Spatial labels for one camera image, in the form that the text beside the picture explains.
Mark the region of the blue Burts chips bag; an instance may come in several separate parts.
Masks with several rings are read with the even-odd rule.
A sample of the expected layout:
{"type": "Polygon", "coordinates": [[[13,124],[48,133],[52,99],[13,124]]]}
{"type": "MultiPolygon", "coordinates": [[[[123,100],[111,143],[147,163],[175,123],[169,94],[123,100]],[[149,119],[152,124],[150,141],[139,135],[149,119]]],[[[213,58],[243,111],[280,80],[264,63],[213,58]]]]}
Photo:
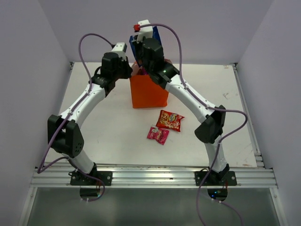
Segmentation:
{"type": "MultiPolygon", "coordinates": [[[[144,40],[140,43],[137,43],[136,40],[136,35],[132,35],[129,38],[129,44],[133,53],[133,56],[135,58],[136,63],[138,64],[139,67],[142,66],[142,58],[143,58],[143,43],[144,40]]],[[[158,32],[158,28],[156,26],[153,26],[153,37],[152,39],[155,39],[158,41],[158,43],[161,45],[161,38],[158,32]]]]}

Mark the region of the purple candy bag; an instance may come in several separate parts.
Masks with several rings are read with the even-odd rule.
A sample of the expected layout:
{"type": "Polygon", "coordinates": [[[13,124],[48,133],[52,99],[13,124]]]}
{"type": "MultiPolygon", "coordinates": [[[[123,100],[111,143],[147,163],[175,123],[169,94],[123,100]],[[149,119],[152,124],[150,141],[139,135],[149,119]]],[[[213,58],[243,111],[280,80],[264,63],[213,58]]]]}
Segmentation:
{"type": "Polygon", "coordinates": [[[140,75],[148,75],[148,73],[144,68],[141,68],[140,69],[140,75]]]}

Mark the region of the orange paper bag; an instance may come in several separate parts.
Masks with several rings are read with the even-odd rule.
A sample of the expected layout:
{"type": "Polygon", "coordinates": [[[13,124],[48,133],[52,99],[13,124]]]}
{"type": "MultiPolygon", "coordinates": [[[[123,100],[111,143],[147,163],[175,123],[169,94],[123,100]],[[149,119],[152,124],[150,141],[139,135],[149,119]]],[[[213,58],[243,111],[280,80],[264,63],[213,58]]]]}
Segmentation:
{"type": "Polygon", "coordinates": [[[166,107],[168,92],[155,84],[149,75],[140,75],[140,69],[141,67],[134,62],[130,78],[132,107],[135,109],[166,107]]]}

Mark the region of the red mixed snack packet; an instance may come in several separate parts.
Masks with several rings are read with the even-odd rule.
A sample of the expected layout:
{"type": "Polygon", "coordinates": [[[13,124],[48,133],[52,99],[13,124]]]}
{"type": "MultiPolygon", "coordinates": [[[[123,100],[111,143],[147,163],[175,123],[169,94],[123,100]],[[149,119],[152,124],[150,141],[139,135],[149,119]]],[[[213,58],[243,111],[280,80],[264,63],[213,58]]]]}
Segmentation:
{"type": "Polygon", "coordinates": [[[177,113],[161,110],[158,121],[156,123],[156,127],[163,128],[163,129],[171,129],[176,132],[180,132],[181,120],[183,120],[184,118],[185,118],[184,116],[181,116],[177,113]]]}

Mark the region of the pink candy packet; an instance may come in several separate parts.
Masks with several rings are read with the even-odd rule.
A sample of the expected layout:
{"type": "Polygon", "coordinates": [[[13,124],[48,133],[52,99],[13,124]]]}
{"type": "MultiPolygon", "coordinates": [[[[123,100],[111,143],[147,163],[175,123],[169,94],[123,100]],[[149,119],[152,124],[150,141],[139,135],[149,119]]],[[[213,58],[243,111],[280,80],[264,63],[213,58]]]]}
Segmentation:
{"type": "Polygon", "coordinates": [[[169,135],[169,130],[152,125],[147,135],[147,139],[156,140],[159,144],[164,145],[169,135]]]}

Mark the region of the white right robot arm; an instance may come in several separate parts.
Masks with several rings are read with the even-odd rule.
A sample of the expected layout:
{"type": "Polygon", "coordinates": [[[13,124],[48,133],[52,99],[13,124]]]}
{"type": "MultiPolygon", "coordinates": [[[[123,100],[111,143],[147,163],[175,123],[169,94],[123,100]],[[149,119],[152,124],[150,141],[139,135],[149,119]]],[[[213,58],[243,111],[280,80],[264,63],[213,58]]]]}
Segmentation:
{"type": "Polygon", "coordinates": [[[155,38],[131,41],[137,63],[142,66],[153,83],[178,98],[197,118],[200,125],[195,129],[196,137],[205,144],[209,159],[210,181],[220,185],[229,171],[222,145],[225,121],[224,106],[216,107],[198,94],[180,77],[179,70],[164,59],[163,47],[155,38]]]}

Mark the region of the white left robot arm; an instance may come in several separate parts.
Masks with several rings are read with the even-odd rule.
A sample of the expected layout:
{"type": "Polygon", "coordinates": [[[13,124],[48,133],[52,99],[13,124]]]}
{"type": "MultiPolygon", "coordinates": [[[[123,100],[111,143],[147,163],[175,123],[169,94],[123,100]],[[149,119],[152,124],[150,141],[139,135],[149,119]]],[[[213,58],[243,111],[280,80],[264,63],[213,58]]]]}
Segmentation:
{"type": "Polygon", "coordinates": [[[84,138],[81,126],[99,102],[115,88],[119,79],[129,79],[132,69],[122,51],[112,50],[102,57],[101,66],[95,71],[91,81],[80,97],[59,116],[48,119],[48,145],[76,169],[82,171],[81,179],[87,185],[94,184],[98,174],[95,164],[84,152],[84,138]]]}

